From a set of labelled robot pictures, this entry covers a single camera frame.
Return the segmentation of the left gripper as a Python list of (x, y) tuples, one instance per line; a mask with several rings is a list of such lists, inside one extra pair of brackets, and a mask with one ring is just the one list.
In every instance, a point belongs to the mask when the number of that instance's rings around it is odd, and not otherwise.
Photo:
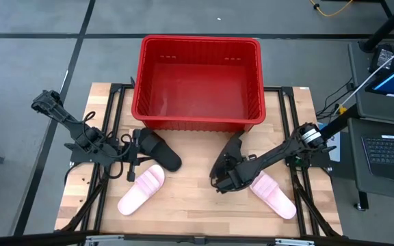
[(116, 158), (117, 162), (129, 163), (129, 170), (127, 172), (127, 181), (135, 181), (135, 168), (139, 165), (137, 160), (137, 153), (139, 151), (139, 142), (141, 138), (141, 129), (133, 130), (133, 135), (122, 135), (120, 140), (123, 146), (118, 148), (119, 154)]

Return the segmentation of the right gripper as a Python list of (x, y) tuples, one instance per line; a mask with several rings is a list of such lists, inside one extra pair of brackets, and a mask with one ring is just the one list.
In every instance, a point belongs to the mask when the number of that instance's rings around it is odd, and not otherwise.
[[(224, 174), (226, 170), (227, 177), (216, 178)], [(211, 168), (209, 177), (211, 186), (218, 193), (227, 193), (230, 191), (240, 191), (250, 186), (257, 175), (257, 155), (251, 154), (243, 156), (241, 162), (226, 154), (225, 161), (216, 161)]]

